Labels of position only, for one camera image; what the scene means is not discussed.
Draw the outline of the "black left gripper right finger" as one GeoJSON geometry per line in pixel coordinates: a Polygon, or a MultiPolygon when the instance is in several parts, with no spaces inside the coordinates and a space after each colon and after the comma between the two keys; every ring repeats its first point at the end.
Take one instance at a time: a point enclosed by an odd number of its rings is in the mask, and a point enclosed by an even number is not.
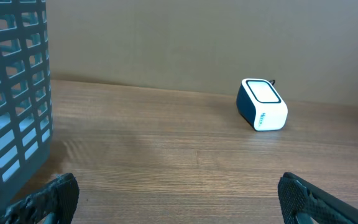
{"type": "Polygon", "coordinates": [[[280,178],[278,198],[285,224],[358,224],[358,209],[291,172],[280,178]]]}

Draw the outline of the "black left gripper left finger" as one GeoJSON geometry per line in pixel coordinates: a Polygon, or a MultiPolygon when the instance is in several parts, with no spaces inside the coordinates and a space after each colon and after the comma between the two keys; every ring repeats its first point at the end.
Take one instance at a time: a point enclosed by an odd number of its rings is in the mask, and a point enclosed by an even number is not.
{"type": "Polygon", "coordinates": [[[0,211],[0,223],[70,224],[74,217],[79,186],[72,173],[59,175],[38,191],[0,211]]]}

